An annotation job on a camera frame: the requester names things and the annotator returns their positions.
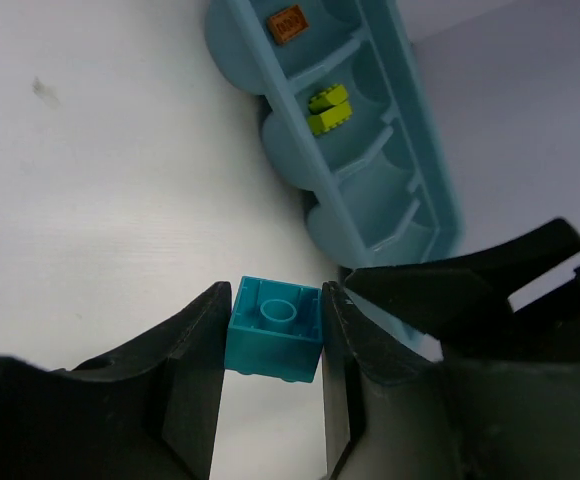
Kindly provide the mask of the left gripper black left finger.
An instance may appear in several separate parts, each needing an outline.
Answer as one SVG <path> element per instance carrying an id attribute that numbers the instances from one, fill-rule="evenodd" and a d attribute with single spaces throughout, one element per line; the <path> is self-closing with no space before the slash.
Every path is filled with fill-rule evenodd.
<path id="1" fill-rule="evenodd" d="M 0 356 L 0 479 L 206 479 L 231 287 L 72 370 Z"/>

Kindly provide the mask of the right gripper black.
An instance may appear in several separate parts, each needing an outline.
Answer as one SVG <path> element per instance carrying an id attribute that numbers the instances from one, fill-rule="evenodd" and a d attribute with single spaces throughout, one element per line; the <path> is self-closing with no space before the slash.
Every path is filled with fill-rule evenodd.
<path id="1" fill-rule="evenodd" d="M 360 268 L 345 286 L 438 340 L 580 252 L 565 219 L 489 249 L 427 263 Z M 498 338 L 461 348 L 444 367 L 466 479 L 580 479 L 580 266 L 518 310 Z"/>

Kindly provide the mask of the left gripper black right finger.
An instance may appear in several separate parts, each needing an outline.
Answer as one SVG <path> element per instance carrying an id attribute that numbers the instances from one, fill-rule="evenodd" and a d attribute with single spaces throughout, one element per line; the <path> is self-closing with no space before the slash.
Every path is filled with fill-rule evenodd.
<path id="1" fill-rule="evenodd" d="M 324 283 L 321 312 L 328 478 L 464 478 L 439 366 L 368 319 L 336 282 Z"/>

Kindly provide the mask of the blue square lego brick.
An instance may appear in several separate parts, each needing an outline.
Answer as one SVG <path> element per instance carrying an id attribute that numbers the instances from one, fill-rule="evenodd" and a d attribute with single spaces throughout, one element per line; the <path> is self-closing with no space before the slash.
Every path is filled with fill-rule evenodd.
<path id="1" fill-rule="evenodd" d="M 322 349 L 319 288 L 241 279 L 227 328 L 227 370 L 310 383 Z"/>

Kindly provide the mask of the green rectangular lego brick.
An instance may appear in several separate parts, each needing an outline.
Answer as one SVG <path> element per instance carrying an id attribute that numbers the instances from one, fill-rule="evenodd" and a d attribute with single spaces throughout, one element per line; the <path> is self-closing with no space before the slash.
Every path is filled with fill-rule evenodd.
<path id="1" fill-rule="evenodd" d="M 311 133 L 314 136 L 320 136 L 348 121 L 352 114 L 350 103 L 344 101 L 320 113 L 310 115 L 307 123 Z"/>

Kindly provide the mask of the brown lego brick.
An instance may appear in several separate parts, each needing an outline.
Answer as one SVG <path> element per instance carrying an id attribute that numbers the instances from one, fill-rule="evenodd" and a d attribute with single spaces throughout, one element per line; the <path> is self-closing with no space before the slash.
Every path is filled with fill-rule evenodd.
<path id="1" fill-rule="evenodd" d="M 269 16 L 266 26 L 277 45 L 285 45 L 309 29 L 308 20 L 298 4 Z"/>

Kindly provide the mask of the small green square lego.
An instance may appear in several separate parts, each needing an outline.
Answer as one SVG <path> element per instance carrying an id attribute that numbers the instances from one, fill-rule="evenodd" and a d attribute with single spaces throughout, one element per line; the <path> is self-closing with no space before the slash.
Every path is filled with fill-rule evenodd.
<path id="1" fill-rule="evenodd" d="M 334 84 L 313 95 L 309 100 L 308 109 L 312 114 L 319 114 L 344 103 L 348 98 L 346 88 L 342 84 Z"/>

